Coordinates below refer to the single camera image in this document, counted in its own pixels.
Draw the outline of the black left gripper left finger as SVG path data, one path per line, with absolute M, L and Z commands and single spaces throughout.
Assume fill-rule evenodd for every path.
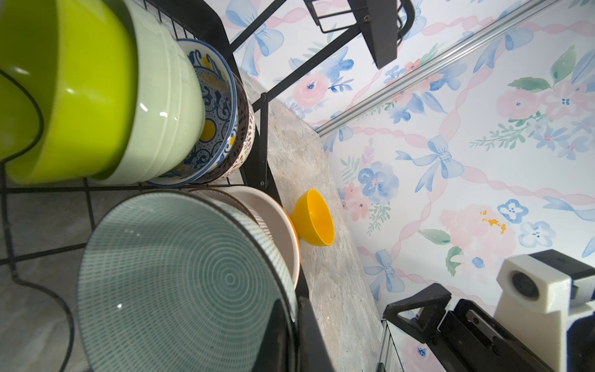
M 294 370 L 290 332 L 281 300 L 274 302 L 253 372 Z

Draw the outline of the orange white bowl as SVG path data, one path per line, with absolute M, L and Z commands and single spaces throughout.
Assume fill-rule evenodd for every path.
M 271 236 L 290 272 L 294 288 L 297 288 L 301 257 L 298 236 L 294 226 L 279 203 L 265 192 L 248 186 L 228 186 L 223 189 L 240 200 L 251 212 L 256 212 L 266 226 L 265 232 Z

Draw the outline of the pink striped bowl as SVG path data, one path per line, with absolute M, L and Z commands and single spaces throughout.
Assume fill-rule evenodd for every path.
M 227 205 L 234 207 L 235 209 L 238 209 L 240 212 L 244 213 L 245 215 L 248 215 L 260 227 L 260 229 L 263 230 L 267 237 L 271 241 L 273 241 L 272 233 L 265 221 L 263 220 L 263 218 L 260 216 L 260 214 L 256 210 L 251 208 L 244 201 L 240 201 L 237 197 L 229 194 L 228 192 L 223 192 L 216 188 L 196 188 L 191 189 L 189 193 L 192 195 L 197 195 L 200 197 L 210 198 L 216 201 L 224 202 Z

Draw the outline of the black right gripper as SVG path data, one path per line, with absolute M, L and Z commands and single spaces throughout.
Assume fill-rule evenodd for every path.
M 386 306 L 383 319 L 425 343 L 447 371 L 551 371 L 479 305 L 446 306 L 450 291 L 438 283 Z

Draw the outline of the blue yellow patterned bowl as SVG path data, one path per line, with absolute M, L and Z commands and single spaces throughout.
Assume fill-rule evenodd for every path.
M 179 39 L 200 81 L 205 124 L 200 138 L 176 167 L 149 180 L 157 187 L 180 187 L 198 181 L 223 162 L 236 142 L 238 94 L 226 59 L 202 40 Z

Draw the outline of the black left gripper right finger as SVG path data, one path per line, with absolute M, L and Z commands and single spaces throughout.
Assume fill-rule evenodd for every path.
M 309 299 L 298 298 L 297 330 L 299 337 L 299 371 L 333 372 L 333 363 L 326 349 L 315 312 Z

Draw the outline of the lime green bowl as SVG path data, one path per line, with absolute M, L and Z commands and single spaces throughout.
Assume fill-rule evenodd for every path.
M 21 185 L 114 171 L 133 127 L 138 57 L 123 1 L 1 4 L 1 156 Z

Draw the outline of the teal striped bowl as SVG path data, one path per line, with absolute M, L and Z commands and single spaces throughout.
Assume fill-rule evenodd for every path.
M 183 192 L 112 208 L 77 282 L 94 371 L 252 371 L 277 300 L 296 371 L 298 302 L 276 245 L 237 209 Z

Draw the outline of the white maroon patterned bowl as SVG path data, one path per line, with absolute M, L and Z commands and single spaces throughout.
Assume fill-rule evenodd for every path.
M 238 130 L 236 140 L 232 145 L 229 155 L 220 165 L 207 172 L 198 179 L 198 184 L 209 184 L 214 181 L 229 177 L 245 163 L 255 139 L 256 124 L 253 107 L 248 101 L 243 83 L 238 75 L 234 74 L 238 94 Z

